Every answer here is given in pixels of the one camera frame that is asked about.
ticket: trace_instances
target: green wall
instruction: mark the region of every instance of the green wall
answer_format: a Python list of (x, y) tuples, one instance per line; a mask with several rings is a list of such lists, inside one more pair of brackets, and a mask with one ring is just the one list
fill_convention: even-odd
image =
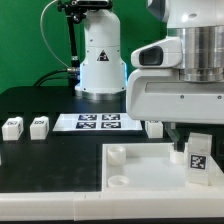
[[(31, 86), (42, 75), (64, 68), (46, 48), (40, 32), (40, 16), (51, 0), (1, 0), (0, 13), (0, 93), (15, 86)], [(165, 36), (165, 24), (146, 10), (146, 0), (113, 0), (114, 13), (121, 21), (121, 54), (128, 65), (131, 53)], [(44, 20), (46, 37), (55, 53), (70, 63), (68, 32), (64, 13), (53, 5)], [(82, 25), (76, 25), (80, 58), (84, 58)], [(62, 81), (47, 85), (65, 85)]]

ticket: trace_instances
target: small white block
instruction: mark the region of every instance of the small white block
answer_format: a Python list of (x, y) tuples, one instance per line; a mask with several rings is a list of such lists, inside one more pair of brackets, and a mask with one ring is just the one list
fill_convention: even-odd
[(187, 181), (209, 185), (212, 136), (191, 133), (188, 141)]
[(31, 140), (44, 140), (47, 137), (49, 131), (49, 119), (48, 117), (37, 117), (30, 125), (30, 137)]
[(18, 140), (23, 130), (23, 119), (21, 117), (9, 118), (2, 126), (3, 141)]
[(163, 123), (160, 121), (145, 121), (145, 130), (149, 138), (163, 138)]
[(184, 153), (174, 150), (174, 147), (170, 149), (170, 162), (176, 165), (184, 164)]

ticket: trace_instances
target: robotic camera mount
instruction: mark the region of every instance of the robotic camera mount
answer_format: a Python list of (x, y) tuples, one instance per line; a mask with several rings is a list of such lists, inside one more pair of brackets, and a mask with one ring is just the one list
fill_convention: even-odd
[(87, 10), (100, 10), (111, 9), (113, 3), (111, 0), (70, 0), (69, 2), (62, 3), (58, 0), (58, 11), (65, 10), (67, 16), (73, 17), (73, 22), (79, 24), (86, 18), (85, 13)]

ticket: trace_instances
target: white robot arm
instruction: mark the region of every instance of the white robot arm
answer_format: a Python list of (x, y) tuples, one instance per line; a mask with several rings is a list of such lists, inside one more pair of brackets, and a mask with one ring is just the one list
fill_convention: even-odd
[(138, 69), (128, 81), (127, 112), (139, 120), (223, 124), (224, 1), (166, 2), (166, 39), (131, 56)]
[[(75, 93), (93, 100), (120, 98), (126, 92), (126, 64), (120, 57), (120, 21), (109, 11), (112, 0), (58, 1), (64, 9), (71, 39), (72, 67), (79, 70)], [(73, 24), (84, 21), (85, 60), (79, 65)]]

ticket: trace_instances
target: circular hole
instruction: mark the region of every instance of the circular hole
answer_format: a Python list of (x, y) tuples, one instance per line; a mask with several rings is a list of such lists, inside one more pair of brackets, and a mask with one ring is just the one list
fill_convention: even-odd
[(113, 146), (113, 147), (110, 147), (108, 149), (108, 151), (109, 152), (112, 152), (112, 153), (116, 153), (116, 152), (120, 153), (120, 152), (124, 152), (125, 151), (125, 148), (122, 147), (122, 146)]
[(108, 179), (109, 187), (126, 187), (130, 183), (129, 179), (125, 176), (117, 175)]
[(194, 19), (195, 17), (197, 17), (196, 13), (192, 13), (188, 16), (189, 19)]

